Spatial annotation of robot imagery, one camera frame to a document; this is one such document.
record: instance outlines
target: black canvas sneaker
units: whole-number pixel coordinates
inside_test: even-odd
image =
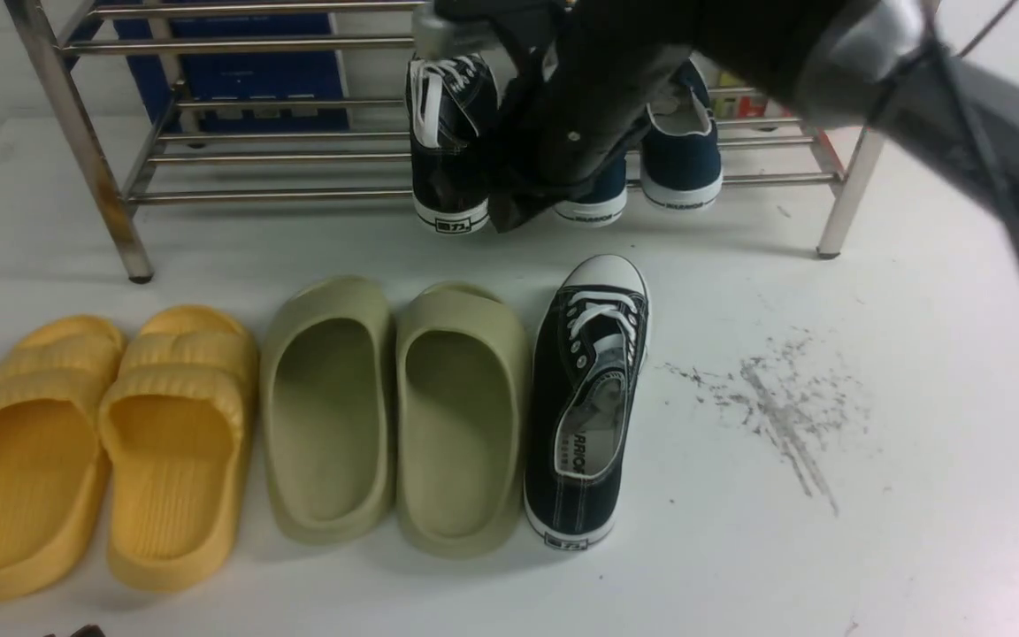
[[[413,59],[406,94],[412,121],[412,190],[416,212],[441,234],[486,225],[486,194],[476,162],[461,153],[493,125],[498,89],[479,54],[447,60]]]
[[[639,270],[602,255],[573,271],[541,324],[526,516],[550,547],[582,551],[611,531],[650,318]]]

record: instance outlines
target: navy blue sneaker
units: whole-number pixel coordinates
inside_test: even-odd
[[[691,211],[720,193],[718,124],[702,73],[687,60],[647,105],[651,131],[643,138],[640,184],[651,205]]]
[[[419,218],[440,234],[469,234],[486,225],[486,194],[465,148],[493,125],[498,89],[479,54],[413,59],[406,94],[412,120],[412,187]]]
[[[567,222],[600,228],[618,220],[626,205],[627,161],[620,156],[595,178],[591,193],[575,202],[560,202],[553,210]]]

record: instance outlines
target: printed logo on sole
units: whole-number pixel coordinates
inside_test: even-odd
[[[587,537],[583,540],[561,540],[545,533],[545,543],[550,547],[557,548],[558,551],[586,551]]]
[[[435,221],[435,231],[440,234],[465,234],[470,232],[470,220],[464,218],[461,221],[442,221],[441,218]]]
[[[612,218],[620,216],[620,213],[612,214],[601,214],[598,217],[569,217],[569,215],[561,214],[562,218],[567,218],[569,221],[578,221],[580,223],[602,223],[605,221],[611,221]]]

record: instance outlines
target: dirt mark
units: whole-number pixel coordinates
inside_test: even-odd
[[[695,402],[712,403],[720,422],[767,440],[792,467],[801,491],[822,496],[839,516],[815,455],[866,435],[870,415],[862,383],[840,352],[809,330],[794,329],[788,338],[767,338],[761,355],[742,359],[732,372],[668,363],[663,368],[690,380]]]

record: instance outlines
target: metal rack leg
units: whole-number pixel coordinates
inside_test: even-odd
[[[85,111],[81,94],[77,94],[77,87],[57,49],[57,40],[41,0],[4,1],[42,89],[45,89],[45,96],[49,98],[65,140],[69,142],[69,149],[76,158],[94,201],[97,201],[101,218],[117,246],[128,278],[133,283],[151,281],[152,265],[144,244],[137,233],[137,226],[132,224],[128,207],[121,201],[117,180],[105,160],[93,122]]]
[[[861,130],[860,142],[852,154],[852,162],[848,166],[844,185],[836,198],[833,213],[827,217],[824,233],[820,236],[820,245],[816,246],[818,257],[832,259],[841,256],[844,238],[848,235],[848,229],[852,228],[856,210],[860,209],[860,202],[867,184],[870,184],[870,176],[874,173],[884,143],[886,140],[880,134],[867,128]]]

